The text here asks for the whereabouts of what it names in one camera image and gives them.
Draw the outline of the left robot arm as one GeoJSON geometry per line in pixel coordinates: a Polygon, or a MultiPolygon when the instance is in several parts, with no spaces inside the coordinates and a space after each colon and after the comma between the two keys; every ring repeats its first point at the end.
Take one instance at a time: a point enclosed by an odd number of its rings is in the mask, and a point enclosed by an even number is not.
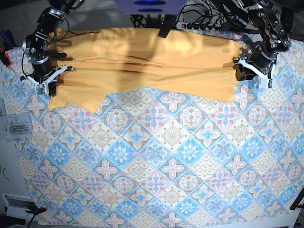
{"type": "Polygon", "coordinates": [[[244,34],[259,34],[261,41],[252,42],[246,36],[249,50],[234,59],[239,81],[259,78],[259,87],[270,89],[279,53],[287,52],[291,40],[268,0],[214,0],[226,22],[244,34]]]}

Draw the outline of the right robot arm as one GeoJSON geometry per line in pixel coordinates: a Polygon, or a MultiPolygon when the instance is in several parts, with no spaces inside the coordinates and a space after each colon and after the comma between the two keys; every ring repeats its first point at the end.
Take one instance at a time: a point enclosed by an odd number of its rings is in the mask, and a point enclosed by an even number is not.
{"type": "Polygon", "coordinates": [[[84,0],[80,0],[75,6],[74,0],[50,0],[50,7],[41,13],[36,30],[33,34],[24,37],[23,57],[27,57],[33,67],[33,72],[27,73],[23,69],[20,80],[32,82],[36,95],[54,97],[58,76],[73,70],[71,66],[66,65],[52,66],[52,59],[64,59],[67,54],[49,51],[48,47],[57,41],[57,29],[61,23],[67,21],[66,15],[80,8],[84,3],[84,0]]]}

